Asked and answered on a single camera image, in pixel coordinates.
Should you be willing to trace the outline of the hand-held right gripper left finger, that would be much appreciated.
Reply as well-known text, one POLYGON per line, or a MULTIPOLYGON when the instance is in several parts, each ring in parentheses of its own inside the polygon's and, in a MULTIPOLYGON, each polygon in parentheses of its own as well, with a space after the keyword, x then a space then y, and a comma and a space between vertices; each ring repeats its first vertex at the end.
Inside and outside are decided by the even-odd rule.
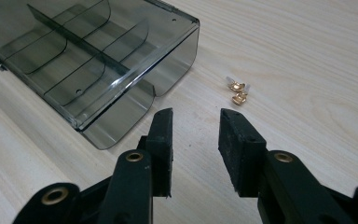
POLYGON ((172 119, 170 108, 157 112, 137 148, 118 157, 98 224, 153 223, 153 199, 171 195, 172 119))

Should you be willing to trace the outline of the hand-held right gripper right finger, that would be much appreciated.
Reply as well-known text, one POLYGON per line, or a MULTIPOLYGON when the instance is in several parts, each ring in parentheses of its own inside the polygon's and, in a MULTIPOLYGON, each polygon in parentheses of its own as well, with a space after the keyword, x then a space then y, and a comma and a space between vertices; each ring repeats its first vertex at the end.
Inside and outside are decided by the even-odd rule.
POLYGON ((353 224, 296 155, 267 150, 241 113, 221 110, 218 150, 235 191, 257 199, 264 224, 353 224))

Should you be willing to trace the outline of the gold earring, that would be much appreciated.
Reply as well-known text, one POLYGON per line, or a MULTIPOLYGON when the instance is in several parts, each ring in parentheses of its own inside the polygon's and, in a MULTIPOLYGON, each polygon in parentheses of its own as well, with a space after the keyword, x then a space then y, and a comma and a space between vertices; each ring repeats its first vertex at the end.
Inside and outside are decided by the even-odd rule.
POLYGON ((242 105, 246 102, 248 93, 246 91, 239 91, 232 97, 232 102, 235 105, 242 105))

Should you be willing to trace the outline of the small brass fitting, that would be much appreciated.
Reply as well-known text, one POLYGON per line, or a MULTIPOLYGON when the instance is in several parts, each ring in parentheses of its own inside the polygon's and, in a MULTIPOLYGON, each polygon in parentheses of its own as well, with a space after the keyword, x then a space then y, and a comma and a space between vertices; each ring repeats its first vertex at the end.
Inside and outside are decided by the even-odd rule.
POLYGON ((228 88, 234 92, 248 92, 250 90, 249 84, 237 82, 231 77, 226 77, 226 81, 228 88))

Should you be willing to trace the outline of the transparent grey compartment box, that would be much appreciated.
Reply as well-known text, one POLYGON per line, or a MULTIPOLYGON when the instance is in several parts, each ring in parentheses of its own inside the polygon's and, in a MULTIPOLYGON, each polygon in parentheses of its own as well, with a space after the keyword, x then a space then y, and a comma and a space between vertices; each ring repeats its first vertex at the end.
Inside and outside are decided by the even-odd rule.
POLYGON ((161 0, 0 0, 0 70, 107 149, 190 69, 199 33, 161 0))

